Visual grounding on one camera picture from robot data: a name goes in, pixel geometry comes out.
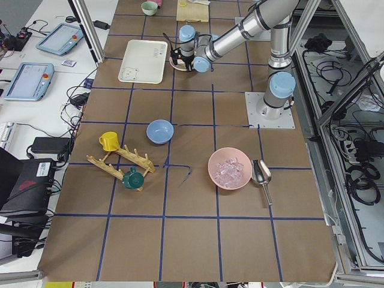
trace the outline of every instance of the wooden cutting board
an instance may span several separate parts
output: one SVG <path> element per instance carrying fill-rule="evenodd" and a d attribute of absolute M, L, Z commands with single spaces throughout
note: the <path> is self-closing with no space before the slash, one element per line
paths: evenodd
<path fill-rule="evenodd" d="M 188 2 L 188 0 L 178 0 L 176 20 L 208 22 L 209 20 L 208 5 L 191 3 L 191 2 Z"/>

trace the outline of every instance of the blue joint cap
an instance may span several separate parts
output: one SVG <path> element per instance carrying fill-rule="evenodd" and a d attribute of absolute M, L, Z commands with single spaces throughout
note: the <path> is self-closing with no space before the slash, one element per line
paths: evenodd
<path fill-rule="evenodd" d="M 295 87 L 295 78 L 290 73 L 285 71 L 274 74 L 269 82 L 271 92 L 280 99 L 291 96 Z"/>
<path fill-rule="evenodd" d="M 198 56 L 193 61 L 193 68 L 197 72 L 207 72 L 211 68 L 211 63 L 207 59 Z"/>
<path fill-rule="evenodd" d="M 182 42 L 188 42 L 194 38 L 196 30 L 191 25 L 184 25 L 180 28 L 179 39 Z"/>

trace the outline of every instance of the bowl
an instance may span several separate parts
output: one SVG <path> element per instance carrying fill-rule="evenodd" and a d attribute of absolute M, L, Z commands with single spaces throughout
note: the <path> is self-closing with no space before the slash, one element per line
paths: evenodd
<path fill-rule="evenodd" d="M 237 158 L 239 164 L 243 165 L 242 178 L 239 182 L 232 187 L 225 187 L 218 183 L 214 175 L 217 172 L 217 164 L 223 164 L 230 159 Z M 252 164 L 251 160 L 242 151 L 236 148 L 225 147 L 215 151 L 208 160 L 208 173 L 212 181 L 222 189 L 235 190 L 245 186 L 252 177 Z"/>
<path fill-rule="evenodd" d="M 142 10 L 145 15 L 152 16 L 157 12 L 157 3 L 154 1 L 145 1 L 142 4 Z"/>
<path fill-rule="evenodd" d="M 167 120 L 158 119 L 148 125 L 146 135 L 155 144 L 164 144 L 172 138 L 173 126 Z"/>

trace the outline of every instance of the blue bowl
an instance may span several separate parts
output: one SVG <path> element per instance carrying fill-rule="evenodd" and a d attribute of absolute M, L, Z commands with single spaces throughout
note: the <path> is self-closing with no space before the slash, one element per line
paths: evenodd
<path fill-rule="evenodd" d="M 173 126 L 166 120 L 155 120 L 146 128 L 146 135 L 155 144 L 164 144 L 172 138 Z"/>

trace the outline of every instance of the keyboard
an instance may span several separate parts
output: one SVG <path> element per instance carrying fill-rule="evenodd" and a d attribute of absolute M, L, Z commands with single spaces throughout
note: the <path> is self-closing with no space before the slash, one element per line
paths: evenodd
<path fill-rule="evenodd" d="M 4 122 L 0 123 L 0 147 L 8 150 L 11 146 L 14 132 L 16 131 L 16 123 Z"/>

